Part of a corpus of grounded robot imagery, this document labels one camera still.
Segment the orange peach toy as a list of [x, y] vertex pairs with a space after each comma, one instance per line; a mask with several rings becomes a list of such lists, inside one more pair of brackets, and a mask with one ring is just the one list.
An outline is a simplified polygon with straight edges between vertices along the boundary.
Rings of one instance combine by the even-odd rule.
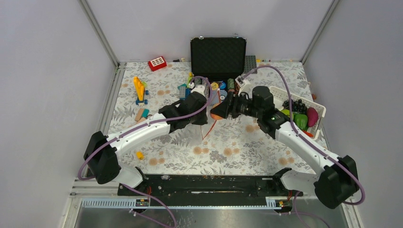
[[210, 114], [210, 116], [211, 116], [212, 119], [214, 119], [214, 120], [216, 120], [216, 121], [218, 121], [218, 120], [223, 120], [223, 117], [220, 117], [220, 116], [218, 116], [218, 115], [216, 115], [216, 114]]

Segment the clear zip top bag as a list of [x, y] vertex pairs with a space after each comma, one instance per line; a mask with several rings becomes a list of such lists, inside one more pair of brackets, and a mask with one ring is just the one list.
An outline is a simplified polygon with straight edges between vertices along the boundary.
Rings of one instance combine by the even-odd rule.
[[210, 132], [213, 130], [216, 122], [220, 119], [221, 117], [216, 117], [215, 115], [211, 115], [211, 109], [219, 105], [227, 96], [227, 91], [226, 90], [216, 90], [214, 91], [213, 94], [213, 100], [209, 104], [207, 108], [207, 117], [208, 117], [208, 123], [205, 125], [201, 126], [201, 138], [202, 140], [206, 139], [207, 136], [210, 134]]

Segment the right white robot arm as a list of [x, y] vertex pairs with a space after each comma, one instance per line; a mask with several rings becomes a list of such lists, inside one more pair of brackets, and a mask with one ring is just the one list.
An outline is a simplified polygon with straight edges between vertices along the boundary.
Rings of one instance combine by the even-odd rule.
[[273, 191], [280, 196], [290, 190], [314, 194], [330, 209], [361, 189], [356, 163], [350, 156], [340, 157], [312, 140], [290, 118], [275, 107], [273, 94], [266, 86], [257, 86], [252, 96], [229, 92], [225, 100], [211, 109], [211, 115], [223, 119], [240, 115], [256, 118], [262, 132], [283, 143], [302, 158], [313, 174], [284, 168], [277, 172], [272, 183]]

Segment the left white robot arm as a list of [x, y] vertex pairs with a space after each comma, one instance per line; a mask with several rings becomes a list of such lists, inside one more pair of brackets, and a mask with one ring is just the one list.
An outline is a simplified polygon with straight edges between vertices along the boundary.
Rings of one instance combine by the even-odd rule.
[[147, 191], [144, 174], [139, 168], [131, 168], [119, 159], [132, 149], [141, 147], [159, 136], [183, 129], [189, 124], [207, 123], [207, 98], [204, 92], [193, 89], [184, 99], [162, 107], [158, 113], [128, 129], [110, 136], [101, 131], [92, 134], [84, 153], [84, 165], [98, 184], [119, 182], [129, 186], [135, 195]]

